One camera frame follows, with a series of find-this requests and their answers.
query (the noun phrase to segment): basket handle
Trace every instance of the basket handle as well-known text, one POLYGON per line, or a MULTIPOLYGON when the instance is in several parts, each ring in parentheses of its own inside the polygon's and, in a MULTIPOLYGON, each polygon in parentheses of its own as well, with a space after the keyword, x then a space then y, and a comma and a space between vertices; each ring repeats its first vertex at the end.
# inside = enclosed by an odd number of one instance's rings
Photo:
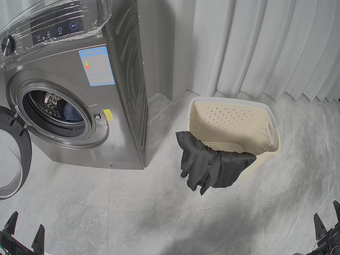
POLYGON ((270 123, 268 123, 267 130, 268 130, 268 133, 269 133, 270 144, 273 146, 274 145, 274 136, 272 134, 272 127, 270 126, 270 123))

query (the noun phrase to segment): qr code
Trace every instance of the qr code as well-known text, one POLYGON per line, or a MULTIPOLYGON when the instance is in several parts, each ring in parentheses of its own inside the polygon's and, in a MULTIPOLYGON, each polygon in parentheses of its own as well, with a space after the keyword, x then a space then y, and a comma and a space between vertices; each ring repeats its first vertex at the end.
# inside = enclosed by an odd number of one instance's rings
POLYGON ((107 65, 106 56, 103 56, 103 57, 96 57, 95 60, 96 60, 96 65, 97 65, 97 67, 105 67, 105 66, 108 66, 108 65, 107 65))

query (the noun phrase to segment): laundry basket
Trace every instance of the laundry basket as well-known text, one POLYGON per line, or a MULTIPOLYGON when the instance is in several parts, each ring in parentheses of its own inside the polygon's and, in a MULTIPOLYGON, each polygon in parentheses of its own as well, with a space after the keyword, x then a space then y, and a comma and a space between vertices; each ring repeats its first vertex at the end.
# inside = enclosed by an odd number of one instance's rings
POLYGON ((249 152, 256 161, 239 179, 280 151, 280 136, 270 108, 253 101, 195 97, 191 100, 187 130, 214 150, 249 152))

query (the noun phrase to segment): play pause button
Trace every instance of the play pause button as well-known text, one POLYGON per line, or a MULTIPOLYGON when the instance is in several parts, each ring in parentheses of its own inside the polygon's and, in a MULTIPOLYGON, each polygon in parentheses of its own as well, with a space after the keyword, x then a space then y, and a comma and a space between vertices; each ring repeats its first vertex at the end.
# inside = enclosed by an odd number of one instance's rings
POLYGON ((76 21, 73 21, 70 23, 70 29, 76 30, 78 28, 78 23, 76 21))

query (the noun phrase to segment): cable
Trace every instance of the cable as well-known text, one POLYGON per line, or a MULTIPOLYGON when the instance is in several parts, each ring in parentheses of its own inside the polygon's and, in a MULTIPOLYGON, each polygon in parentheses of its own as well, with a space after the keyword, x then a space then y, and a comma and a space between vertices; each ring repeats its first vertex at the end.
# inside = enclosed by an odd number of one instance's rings
MULTIPOLYGON (((318 241, 315 243, 314 248, 315 248, 315 246, 317 245, 317 243, 318 243, 318 241)), ((312 249, 312 251, 314 250, 314 248, 312 249)))

